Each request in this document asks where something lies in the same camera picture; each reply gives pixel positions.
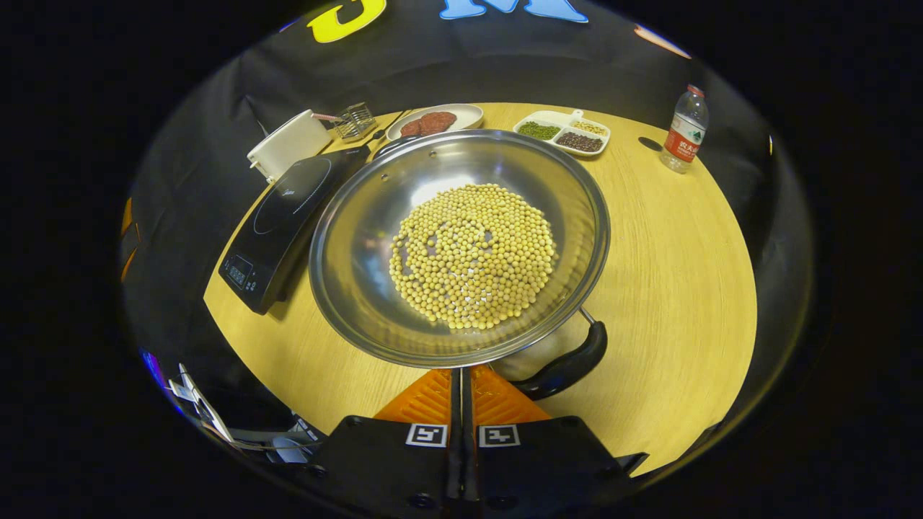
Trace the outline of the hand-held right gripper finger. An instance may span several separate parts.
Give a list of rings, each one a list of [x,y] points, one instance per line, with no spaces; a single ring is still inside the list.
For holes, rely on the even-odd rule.
[[[461,500],[476,518],[596,518],[646,451],[613,456],[577,416],[551,417],[487,367],[461,372]]]
[[[442,518],[461,496],[458,371],[433,369],[314,454],[310,489],[356,518]]]

